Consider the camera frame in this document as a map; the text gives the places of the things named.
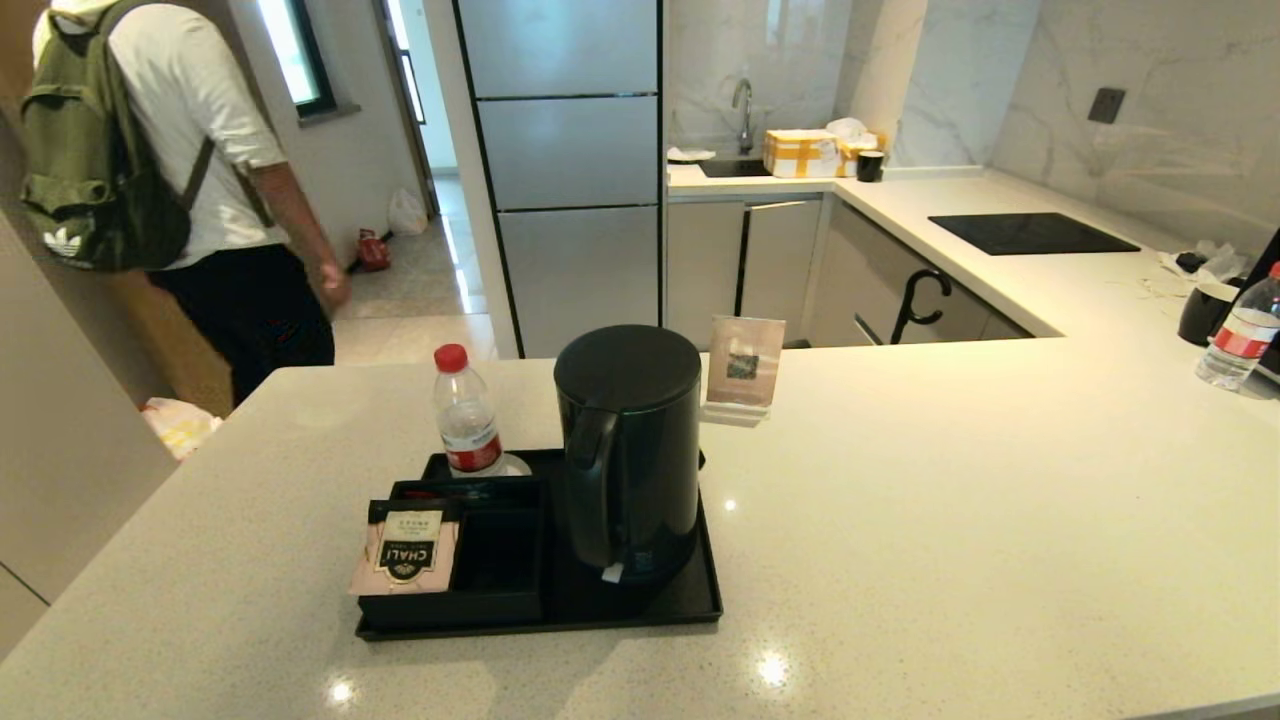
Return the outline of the person right hand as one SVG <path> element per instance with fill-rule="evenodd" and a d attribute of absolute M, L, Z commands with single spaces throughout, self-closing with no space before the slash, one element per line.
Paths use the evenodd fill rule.
<path fill-rule="evenodd" d="M 337 263 L 320 263 L 315 270 L 315 288 L 325 314 L 333 319 L 349 301 L 349 274 Z"/>

